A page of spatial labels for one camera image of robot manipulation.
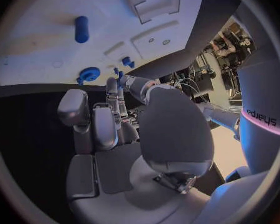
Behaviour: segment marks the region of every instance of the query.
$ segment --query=blue knob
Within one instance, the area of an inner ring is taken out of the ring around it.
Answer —
[[[78,43],[84,43],[88,41],[88,18],[80,16],[75,19],[75,40]]]
[[[77,78],[79,85],[82,85],[84,81],[94,81],[101,74],[101,71],[97,67],[88,67],[80,72],[80,76]]]
[[[131,68],[135,67],[134,61],[131,61],[129,56],[126,56],[125,58],[123,58],[122,63],[124,66],[129,66]]]

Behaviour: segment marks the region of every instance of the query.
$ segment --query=blue cylinder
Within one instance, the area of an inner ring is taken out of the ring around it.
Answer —
[[[84,43],[88,41],[88,18],[80,16],[75,19],[75,40],[78,43]]]

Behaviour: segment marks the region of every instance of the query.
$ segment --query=pink stripe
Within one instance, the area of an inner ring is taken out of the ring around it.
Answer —
[[[251,116],[247,115],[243,110],[241,111],[242,116],[248,120],[249,122],[251,122],[252,124],[255,124],[256,126],[258,126],[259,128],[262,128],[268,132],[274,133],[276,135],[280,136],[280,129],[278,128],[273,128],[273,127],[269,127],[266,124],[260,123],[258,122],[256,119],[252,118]]]

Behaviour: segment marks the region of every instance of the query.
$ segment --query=white panel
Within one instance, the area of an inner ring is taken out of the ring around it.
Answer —
[[[7,14],[3,21],[14,26],[0,44],[0,83],[75,84],[81,70],[98,67],[100,77],[86,84],[105,85],[106,78],[114,76],[115,66],[124,72],[131,70],[120,63],[125,54],[137,68],[183,49],[200,4],[201,0],[180,0],[179,13],[161,14],[141,24],[127,0],[35,0],[26,10],[21,8],[18,20]],[[90,38],[80,44],[74,40],[74,19],[82,15],[89,19]],[[174,21],[178,22],[176,27],[157,31]],[[148,45],[151,52],[145,41],[154,29],[157,39]],[[159,45],[157,41],[162,39],[170,39],[170,43]],[[123,46],[106,55],[117,44]]]

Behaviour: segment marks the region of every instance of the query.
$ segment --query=person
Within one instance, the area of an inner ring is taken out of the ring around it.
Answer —
[[[225,57],[227,55],[229,55],[230,53],[235,53],[236,52],[236,47],[231,43],[230,40],[228,40],[223,32],[219,31],[218,35],[224,40],[225,44],[227,45],[227,49],[225,48],[219,48],[217,44],[214,43],[214,41],[211,41],[210,44],[213,47],[214,52],[218,55],[218,56],[222,56]]]

